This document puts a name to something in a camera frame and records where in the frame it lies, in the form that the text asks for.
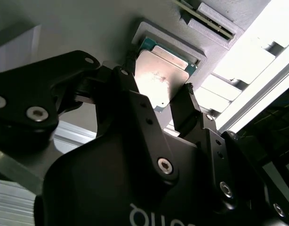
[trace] white panel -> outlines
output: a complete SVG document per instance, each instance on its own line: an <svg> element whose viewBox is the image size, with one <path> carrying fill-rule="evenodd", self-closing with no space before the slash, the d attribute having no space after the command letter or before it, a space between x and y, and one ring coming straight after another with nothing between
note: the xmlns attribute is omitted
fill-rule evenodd
<svg viewBox="0 0 289 226"><path fill-rule="evenodd" d="M274 55L253 42L245 42L244 46L229 51L214 73L228 80L236 78L250 84L274 59Z"/></svg>
<svg viewBox="0 0 289 226"><path fill-rule="evenodd" d="M200 106L207 108L207 109L213 109L217 112L223 112L225 108L229 106L229 101L202 88L199 87L195 91L195 97L197 99L197 102Z"/></svg>
<svg viewBox="0 0 289 226"><path fill-rule="evenodd" d="M272 0L254 22L252 33L261 39L289 45L289 0Z"/></svg>
<svg viewBox="0 0 289 226"><path fill-rule="evenodd" d="M201 86L230 101L233 101L241 93L236 87L229 85L227 82L213 75L209 75Z"/></svg>

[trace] metal frame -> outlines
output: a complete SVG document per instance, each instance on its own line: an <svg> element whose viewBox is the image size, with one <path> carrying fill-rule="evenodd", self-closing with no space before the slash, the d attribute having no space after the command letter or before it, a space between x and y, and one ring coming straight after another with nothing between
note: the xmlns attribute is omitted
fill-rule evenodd
<svg viewBox="0 0 289 226"><path fill-rule="evenodd" d="M288 88L289 46L217 117L218 130L238 132Z"/></svg>

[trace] screw hole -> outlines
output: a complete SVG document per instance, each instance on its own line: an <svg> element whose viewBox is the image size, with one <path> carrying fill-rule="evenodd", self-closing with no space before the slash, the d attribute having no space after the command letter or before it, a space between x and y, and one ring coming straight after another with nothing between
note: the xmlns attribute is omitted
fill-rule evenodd
<svg viewBox="0 0 289 226"><path fill-rule="evenodd" d="M222 155L222 153L220 152L217 152L218 156L221 158L221 159L224 159L224 156Z"/></svg>
<svg viewBox="0 0 289 226"><path fill-rule="evenodd" d="M93 64L94 63L94 61L92 60L92 59L90 59L90 58L85 58L85 60L88 62L88 63L91 63L91 64Z"/></svg>
<svg viewBox="0 0 289 226"><path fill-rule="evenodd" d="M146 104L145 103L140 103L140 106L146 108Z"/></svg>
<svg viewBox="0 0 289 226"><path fill-rule="evenodd" d="M153 121L151 119L145 119L146 123L148 123L149 125L153 125Z"/></svg>
<svg viewBox="0 0 289 226"><path fill-rule="evenodd" d="M38 117L43 116L43 112L42 112L42 111L39 111L39 110L35 110L35 111L33 111L32 113L33 113L33 115L38 116Z"/></svg>

